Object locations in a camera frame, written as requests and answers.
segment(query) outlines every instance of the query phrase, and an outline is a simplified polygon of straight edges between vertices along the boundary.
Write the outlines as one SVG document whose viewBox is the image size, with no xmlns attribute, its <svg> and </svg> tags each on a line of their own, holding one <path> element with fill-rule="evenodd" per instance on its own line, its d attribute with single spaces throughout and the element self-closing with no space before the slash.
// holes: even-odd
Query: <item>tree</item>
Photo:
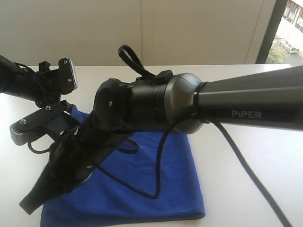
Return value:
<svg viewBox="0 0 303 227">
<path fill-rule="evenodd" d="M 283 64 L 289 55 L 289 51 L 286 48 L 273 44 L 270 48 L 266 64 Z"/>
</svg>

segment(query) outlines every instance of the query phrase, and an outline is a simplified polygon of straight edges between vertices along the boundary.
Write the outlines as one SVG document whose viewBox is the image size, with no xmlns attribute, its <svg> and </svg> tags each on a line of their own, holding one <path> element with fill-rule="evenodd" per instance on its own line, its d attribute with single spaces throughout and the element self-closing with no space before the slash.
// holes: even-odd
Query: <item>piper logo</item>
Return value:
<svg viewBox="0 0 303 227">
<path fill-rule="evenodd" d="M 232 110 L 233 118 L 262 119 L 261 115 L 262 113 L 260 111 Z"/>
</svg>

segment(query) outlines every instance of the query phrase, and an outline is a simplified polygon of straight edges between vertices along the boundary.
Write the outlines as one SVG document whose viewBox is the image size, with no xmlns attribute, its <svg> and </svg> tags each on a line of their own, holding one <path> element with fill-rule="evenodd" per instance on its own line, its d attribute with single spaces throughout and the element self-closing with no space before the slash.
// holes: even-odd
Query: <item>white table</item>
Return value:
<svg viewBox="0 0 303 227">
<path fill-rule="evenodd" d="M 172 69 L 191 72 L 204 81 L 275 70 L 288 65 L 152 66 L 157 73 Z M 79 88 L 63 97 L 85 112 L 92 110 L 99 85 L 109 77 L 125 82 L 137 75 L 128 67 L 76 67 Z M 31 153 L 10 139 L 9 126 L 37 110 L 34 103 L 0 95 L 0 226 L 38 227 L 41 208 L 28 216 L 19 202 L 30 191 L 48 155 Z M 227 125 L 248 163 L 272 193 L 294 227 L 303 226 L 303 132 Z M 281 224 L 239 164 L 220 132 L 205 125 L 190 136 L 206 207 L 196 221 L 146 223 L 137 226 L 279 227 Z M 37 146 L 49 144 L 47 138 Z"/>
</svg>

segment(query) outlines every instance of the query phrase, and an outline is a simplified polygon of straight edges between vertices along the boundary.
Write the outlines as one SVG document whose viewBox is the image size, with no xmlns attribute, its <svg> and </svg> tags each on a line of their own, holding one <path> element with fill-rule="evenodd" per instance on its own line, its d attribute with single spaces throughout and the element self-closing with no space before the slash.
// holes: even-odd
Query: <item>screw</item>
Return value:
<svg viewBox="0 0 303 227">
<path fill-rule="evenodd" d="M 27 124 L 27 121 L 25 119 L 21 119 L 20 124 Z"/>
</svg>

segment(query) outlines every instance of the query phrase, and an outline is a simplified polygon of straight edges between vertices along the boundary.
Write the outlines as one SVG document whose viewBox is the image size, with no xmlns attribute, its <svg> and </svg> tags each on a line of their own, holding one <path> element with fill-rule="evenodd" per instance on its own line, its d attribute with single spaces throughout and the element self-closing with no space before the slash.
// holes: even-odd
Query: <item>white wall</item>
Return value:
<svg viewBox="0 0 303 227">
<path fill-rule="evenodd" d="M 2 0 L 0 54 L 13 61 L 123 65 L 254 63 L 275 0 Z"/>
</svg>

